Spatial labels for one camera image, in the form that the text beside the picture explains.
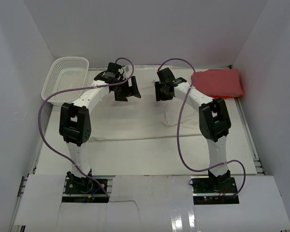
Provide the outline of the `white t shirt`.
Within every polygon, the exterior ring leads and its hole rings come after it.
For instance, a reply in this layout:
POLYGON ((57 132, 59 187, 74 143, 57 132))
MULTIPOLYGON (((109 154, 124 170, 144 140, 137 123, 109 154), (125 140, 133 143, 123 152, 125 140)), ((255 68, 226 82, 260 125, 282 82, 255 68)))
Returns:
MULTIPOLYGON (((182 100, 156 101, 154 80, 137 81, 141 98, 115 101, 113 93, 105 96, 90 114, 89 141, 139 140, 175 137, 182 100)), ((199 115, 188 104, 184 106, 180 135, 200 135, 199 115)))

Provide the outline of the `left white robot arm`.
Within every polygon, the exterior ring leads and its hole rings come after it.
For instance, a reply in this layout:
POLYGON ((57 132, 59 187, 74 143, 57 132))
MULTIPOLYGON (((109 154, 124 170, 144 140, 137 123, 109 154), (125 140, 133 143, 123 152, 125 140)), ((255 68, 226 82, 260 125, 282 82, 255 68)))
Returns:
POLYGON ((107 70, 99 73, 78 99, 64 103, 60 109, 59 134, 63 137, 72 159, 71 174, 79 177, 76 187, 82 193, 92 189, 92 180, 85 175, 91 175, 91 167, 85 143, 91 136, 90 113, 95 106, 110 92, 114 93, 116 101, 126 102, 128 97, 141 98, 136 77, 131 74, 127 78, 123 67, 110 62, 107 70))

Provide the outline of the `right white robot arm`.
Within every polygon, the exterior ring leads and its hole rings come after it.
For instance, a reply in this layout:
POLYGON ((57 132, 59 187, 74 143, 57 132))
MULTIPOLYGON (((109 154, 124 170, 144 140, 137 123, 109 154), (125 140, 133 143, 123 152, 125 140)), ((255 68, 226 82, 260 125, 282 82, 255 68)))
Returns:
POLYGON ((168 101, 173 98, 183 101, 176 129, 177 149, 182 163, 187 169, 196 173, 207 171, 209 188, 215 193, 221 192, 231 177, 226 158, 226 140, 231 128, 231 120, 224 99, 213 99, 204 95, 184 78, 175 78, 169 68, 158 70, 157 75, 159 81, 155 82, 156 101, 168 101), (198 113, 199 129, 208 144, 210 163, 206 169, 190 168, 181 153, 180 122, 186 104, 198 113))

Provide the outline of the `folded orange t shirt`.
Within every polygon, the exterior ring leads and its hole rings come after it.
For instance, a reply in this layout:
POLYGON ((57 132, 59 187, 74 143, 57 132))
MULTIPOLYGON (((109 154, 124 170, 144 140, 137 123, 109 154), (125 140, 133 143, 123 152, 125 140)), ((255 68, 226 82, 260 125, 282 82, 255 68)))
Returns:
POLYGON ((213 99, 218 99, 218 98, 222 98, 222 99, 235 99, 237 97, 233 97, 233 96, 211 96, 213 99))

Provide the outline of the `folded red t shirt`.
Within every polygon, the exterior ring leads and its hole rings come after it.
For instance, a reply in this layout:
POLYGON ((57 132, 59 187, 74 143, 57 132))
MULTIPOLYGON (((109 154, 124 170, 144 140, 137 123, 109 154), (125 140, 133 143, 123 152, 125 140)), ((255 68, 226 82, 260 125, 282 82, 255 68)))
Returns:
POLYGON ((198 91, 209 97, 244 95, 237 69, 195 72, 191 76, 191 82, 198 91))

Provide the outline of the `white plastic basket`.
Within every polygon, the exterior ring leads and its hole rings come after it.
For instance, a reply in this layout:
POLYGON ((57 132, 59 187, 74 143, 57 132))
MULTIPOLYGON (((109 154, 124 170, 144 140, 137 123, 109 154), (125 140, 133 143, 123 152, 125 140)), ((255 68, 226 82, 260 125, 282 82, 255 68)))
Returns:
POLYGON ((42 99, 67 89, 85 86, 89 61, 82 57, 62 57, 56 59, 48 72, 41 91, 42 99))

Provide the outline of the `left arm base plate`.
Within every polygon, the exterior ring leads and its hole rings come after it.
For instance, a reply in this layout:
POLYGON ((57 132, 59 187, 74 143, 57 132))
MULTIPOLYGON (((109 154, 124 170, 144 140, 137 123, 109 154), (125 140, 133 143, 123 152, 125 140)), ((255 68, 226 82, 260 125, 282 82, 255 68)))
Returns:
POLYGON ((63 203, 108 203, 108 194, 111 193, 111 180, 107 178, 97 178, 99 184, 87 177, 77 177, 71 172, 67 172, 64 185, 63 203))

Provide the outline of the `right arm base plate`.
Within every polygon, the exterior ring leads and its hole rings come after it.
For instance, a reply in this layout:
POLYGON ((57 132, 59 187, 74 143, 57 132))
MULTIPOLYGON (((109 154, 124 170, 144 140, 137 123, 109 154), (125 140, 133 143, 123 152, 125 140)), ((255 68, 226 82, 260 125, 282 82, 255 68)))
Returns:
POLYGON ((219 204, 239 204, 239 197, 235 179, 219 187, 214 187, 208 177, 198 177, 189 180, 188 184, 192 187, 194 205, 219 205, 219 204))

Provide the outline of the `aluminium frame rail left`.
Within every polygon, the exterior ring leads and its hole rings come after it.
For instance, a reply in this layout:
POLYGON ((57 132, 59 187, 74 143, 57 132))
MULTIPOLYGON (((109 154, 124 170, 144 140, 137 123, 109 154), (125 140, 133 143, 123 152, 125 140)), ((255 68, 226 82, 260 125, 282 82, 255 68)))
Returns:
MULTIPOLYGON (((47 127, 48 127, 48 124, 49 124, 49 120, 50 120, 50 116, 51 116, 51 113, 52 113, 52 109, 53 109, 53 106, 51 104, 49 104, 49 103, 43 108, 43 112, 46 113, 45 122, 41 123, 43 134, 45 134, 45 132, 47 131, 47 127)), ((43 142, 42 138, 39 136, 39 139, 38 139, 38 142, 37 142, 37 149, 36 149, 36 151, 34 153, 33 160, 30 163, 29 171, 21 179, 21 183, 20 183, 19 190, 18 190, 18 193, 17 193, 17 201, 16 201, 16 205, 15 205, 15 209, 14 209, 13 218, 12 218, 12 224, 11 224, 10 229, 9 229, 10 232, 21 232, 21 231, 25 230, 25 229, 22 229, 22 226, 19 226, 19 225, 15 224, 16 215, 18 213, 20 202, 21 202, 21 198, 22 198, 20 191, 22 189, 22 184, 24 183, 24 179, 26 179, 29 176, 29 174, 35 174, 35 172, 36 172, 36 168, 37 168, 37 165, 38 165, 38 162, 39 162, 39 158, 40 158, 40 154, 41 154, 41 150, 42 150, 43 144, 44 144, 44 142, 43 142)))

